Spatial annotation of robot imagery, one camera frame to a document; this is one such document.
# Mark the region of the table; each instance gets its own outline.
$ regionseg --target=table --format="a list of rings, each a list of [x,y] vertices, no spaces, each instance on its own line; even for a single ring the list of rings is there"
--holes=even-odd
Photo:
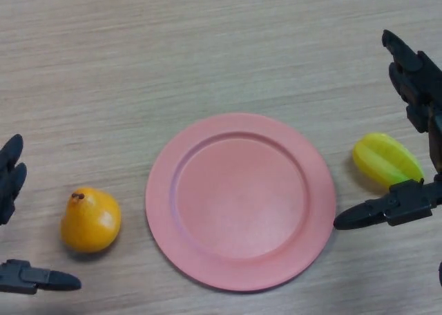
[[[210,115],[268,115],[307,136],[336,183],[338,212],[382,194],[350,160],[371,131],[395,137],[432,179],[427,136],[388,78],[388,28],[442,65],[441,0],[0,0],[0,140],[21,133],[28,179],[0,228],[1,260],[79,276],[83,289],[0,294],[2,314],[440,314],[442,214],[335,231],[315,263],[261,294],[201,287],[165,261],[144,188],[162,147]],[[70,192],[119,199],[104,256],[59,241]]]

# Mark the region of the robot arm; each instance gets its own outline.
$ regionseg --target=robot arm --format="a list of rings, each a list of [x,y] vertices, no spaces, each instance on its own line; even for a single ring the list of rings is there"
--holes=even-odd
[[[26,165],[18,165],[23,138],[17,134],[0,150],[0,225],[15,211],[14,201],[26,179]],[[61,271],[31,267],[28,261],[7,260],[0,265],[0,292],[36,294],[38,289],[72,291],[81,288],[77,277]]]

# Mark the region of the pink plate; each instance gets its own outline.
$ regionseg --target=pink plate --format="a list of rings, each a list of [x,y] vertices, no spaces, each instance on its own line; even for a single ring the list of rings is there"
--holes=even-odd
[[[146,188],[148,223],[165,256],[231,291],[273,287],[306,269],[327,243],[335,211],[334,183],[313,145],[246,113],[182,131]]]

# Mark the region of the yellow pear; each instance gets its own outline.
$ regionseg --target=yellow pear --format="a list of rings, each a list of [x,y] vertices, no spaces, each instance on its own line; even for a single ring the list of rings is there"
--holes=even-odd
[[[82,187],[68,200],[61,219],[61,239],[75,251],[94,253],[112,244],[120,225],[116,199],[98,189]]]

